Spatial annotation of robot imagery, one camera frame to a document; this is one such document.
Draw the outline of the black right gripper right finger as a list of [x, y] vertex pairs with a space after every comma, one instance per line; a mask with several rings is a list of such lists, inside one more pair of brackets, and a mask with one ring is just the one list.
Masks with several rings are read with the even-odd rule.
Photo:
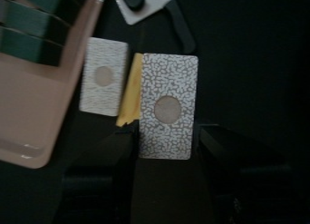
[[258, 141], [203, 125], [199, 152], [218, 224], [297, 224], [291, 166]]

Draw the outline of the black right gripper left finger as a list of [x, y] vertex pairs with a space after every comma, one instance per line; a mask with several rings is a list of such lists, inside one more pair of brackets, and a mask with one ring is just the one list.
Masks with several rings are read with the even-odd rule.
[[126, 124], [66, 170], [54, 224], [131, 224], [138, 127]]

